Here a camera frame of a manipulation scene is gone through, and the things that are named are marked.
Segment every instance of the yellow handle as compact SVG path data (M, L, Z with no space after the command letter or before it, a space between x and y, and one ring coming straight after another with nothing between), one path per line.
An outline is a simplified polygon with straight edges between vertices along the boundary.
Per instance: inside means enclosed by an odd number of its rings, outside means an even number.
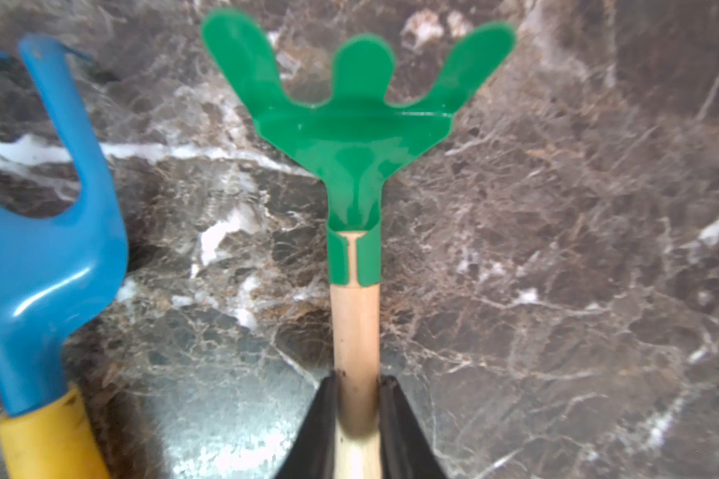
M0 446L10 479L109 479L77 387L37 411L1 417Z

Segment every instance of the brown marble countertop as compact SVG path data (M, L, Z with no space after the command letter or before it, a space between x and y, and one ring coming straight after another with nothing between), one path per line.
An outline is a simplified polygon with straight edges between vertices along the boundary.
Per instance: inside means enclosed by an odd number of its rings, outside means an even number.
M64 357L121 479L270 477L332 363L324 189L202 47L220 3L0 0L0 48L42 32L99 63L74 69L131 262ZM384 192L383 368L452 479L719 479L719 0L234 4L309 101L354 34L392 45L404 101L472 25L518 28ZM0 65L2 204L74 200L58 145Z

